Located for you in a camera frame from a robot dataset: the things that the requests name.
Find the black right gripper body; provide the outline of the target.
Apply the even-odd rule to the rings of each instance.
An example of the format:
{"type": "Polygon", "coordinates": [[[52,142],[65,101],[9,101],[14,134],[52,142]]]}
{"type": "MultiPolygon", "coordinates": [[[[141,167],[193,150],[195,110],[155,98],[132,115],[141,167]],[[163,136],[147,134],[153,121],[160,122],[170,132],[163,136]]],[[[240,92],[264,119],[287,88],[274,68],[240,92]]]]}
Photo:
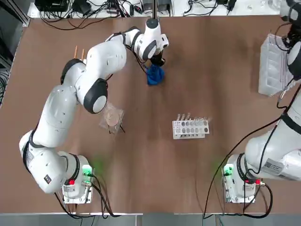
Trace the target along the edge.
{"type": "Polygon", "coordinates": [[[299,41],[300,27],[292,24],[288,34],[283,37],[283,44],[286,48],[292,48],[299,41]]]}

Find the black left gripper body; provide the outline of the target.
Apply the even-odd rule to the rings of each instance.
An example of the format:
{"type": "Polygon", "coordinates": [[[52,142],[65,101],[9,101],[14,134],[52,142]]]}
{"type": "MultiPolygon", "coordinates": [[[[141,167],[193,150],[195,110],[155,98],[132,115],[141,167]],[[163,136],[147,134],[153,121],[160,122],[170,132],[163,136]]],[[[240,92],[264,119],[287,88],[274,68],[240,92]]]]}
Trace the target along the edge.
{"type": "Polygon", "coordinates": [[[162,67],[165,64],[166,60],[163,58],[163,52],[164,51],[160,51],[158,54],[152,56],[150,61],[153,65],[162,67]]]}

